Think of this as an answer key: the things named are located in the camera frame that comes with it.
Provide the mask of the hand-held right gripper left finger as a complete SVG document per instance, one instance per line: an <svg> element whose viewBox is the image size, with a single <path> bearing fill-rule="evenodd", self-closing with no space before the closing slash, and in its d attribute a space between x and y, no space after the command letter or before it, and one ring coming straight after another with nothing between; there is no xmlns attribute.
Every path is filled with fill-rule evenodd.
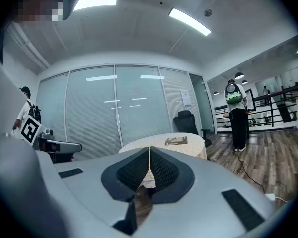
<svg viewBox="0 0 298 238"><path fill-rule="evenodd" d="M136 148L97 159L53 164L36 152L49 195L65 223L68 238L149 238L143 224L131 235L121 230L130 221L136 227L134 190L117 178L117 171L141 167L147 171L149 149Z"/></svg>

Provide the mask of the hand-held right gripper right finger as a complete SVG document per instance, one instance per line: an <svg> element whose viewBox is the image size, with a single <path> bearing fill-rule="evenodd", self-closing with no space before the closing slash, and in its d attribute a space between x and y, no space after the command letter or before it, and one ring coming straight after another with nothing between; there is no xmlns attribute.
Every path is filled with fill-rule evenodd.
<svg viewBox="0 0 298 238"><path fill-rule="evenodd" d="M138 238L258 238L275 205L227 168L162 148L151 148L153 172L167 168L166 186L156 184L152 211Z"/></svg>

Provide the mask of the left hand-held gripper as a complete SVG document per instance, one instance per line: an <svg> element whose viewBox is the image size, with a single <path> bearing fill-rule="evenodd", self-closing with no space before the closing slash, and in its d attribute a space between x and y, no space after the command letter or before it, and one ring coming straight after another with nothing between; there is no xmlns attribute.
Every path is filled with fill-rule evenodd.
<svg viewBox="0 0 298 238"><path fill-rule="evenodd" d="M82 151L81 144L55 141L51 133L51 130L28 116L21 126L20 138L35 150L48 153L53 163L71 162L74 160L73 154Z"/></svg>

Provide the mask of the brown cover book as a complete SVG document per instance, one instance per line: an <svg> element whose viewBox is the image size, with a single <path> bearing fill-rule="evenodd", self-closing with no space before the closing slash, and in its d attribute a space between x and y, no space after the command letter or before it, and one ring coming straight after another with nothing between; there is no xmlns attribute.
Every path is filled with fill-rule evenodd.
<svg viewBox="0 0 298 238"><path fill-rule="evenodd" d="M172 137L172 138L168 138L165 141L165 145L166 146L170 146L170 145L183 145L183 144L187 144L188 140L186 136L181 136L181 137Z"/></svg>

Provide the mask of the yellow checked tablecloth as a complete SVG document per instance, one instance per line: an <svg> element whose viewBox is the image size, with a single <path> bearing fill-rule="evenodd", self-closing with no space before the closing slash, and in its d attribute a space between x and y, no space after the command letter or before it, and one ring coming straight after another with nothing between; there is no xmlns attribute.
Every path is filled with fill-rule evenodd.
<svg viewBox="0 0 298 238"><path fill-rule="evenodd" d="M165 145L165 142L169 138L187 137L187 144L180 145ZM128 143L119 150L119 154L133 150L135 148L150 147L164 148L171 151L180 152L189 156L193 156L200 159L207 159L207 152L205 147L205 140L195 134L191 133L166 133L154 136L138 139L131 143Z"/></svg>

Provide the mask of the black office chair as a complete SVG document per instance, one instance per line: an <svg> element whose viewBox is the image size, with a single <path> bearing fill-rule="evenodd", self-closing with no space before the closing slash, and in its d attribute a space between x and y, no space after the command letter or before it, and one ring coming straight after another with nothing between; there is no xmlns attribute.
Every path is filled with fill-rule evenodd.
<svg viewBox="0 0 298 238"><path fill-rule="evenodd" d="M199 135L199 132L195 123L195 116L189 110L183 110L178 112L178 116L173 118L173 121L179 132L191 133L195 135ZM202 138L205 141L205 147L209 147L211 145L211 140L206 137L209 129L200 129L202 132Z"/></svg>

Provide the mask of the white paper notice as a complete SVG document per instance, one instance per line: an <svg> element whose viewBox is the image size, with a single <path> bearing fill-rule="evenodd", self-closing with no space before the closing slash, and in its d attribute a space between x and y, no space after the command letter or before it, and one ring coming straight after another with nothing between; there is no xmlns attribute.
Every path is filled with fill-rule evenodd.
<svg viewBox="0 0 298 238"><path fill-rule="evenodd" d="M189 90L187 90L187 89L180 89L180 94L181 94L183 106L184 107L191 106L192 103L191 103L191 97L190 97Z"/></svg>

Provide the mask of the black metal railing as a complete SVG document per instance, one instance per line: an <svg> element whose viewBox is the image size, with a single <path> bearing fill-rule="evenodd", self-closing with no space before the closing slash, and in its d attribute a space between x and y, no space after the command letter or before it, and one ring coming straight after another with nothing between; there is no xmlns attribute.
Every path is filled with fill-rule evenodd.
<svg viewBox="0 0 298 238"><path fill-rule="evenodd" d="M257 98L253 98L251 89L246 93L250 131L298 128L298 84Z"/></svg>

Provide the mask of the ceiling light panel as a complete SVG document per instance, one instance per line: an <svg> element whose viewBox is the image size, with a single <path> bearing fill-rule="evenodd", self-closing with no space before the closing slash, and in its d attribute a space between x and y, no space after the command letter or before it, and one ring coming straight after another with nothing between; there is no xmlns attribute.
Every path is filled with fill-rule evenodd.
<svg viewBox="0 0 298 238"><path fill-rule="evenodd" d="M79 0L74 11L98 6L112 6L116 3L117 0Z"/></svg>
<svg viewBox="0 0 298 238"><path fill-rule="evenodd" d="M200 32L201 34L203 34L204 36L208 36L211 33L211 30L209 30L206 26L204 26L202 23L200 23L199 21L197 21L196 19L194 19L193 17L183 13L182 11L179 11L175 8L172 8L169 16L179 20L183 23L185 23L186 25L194 28L195 30L197 30L198 32Z"/></svg>

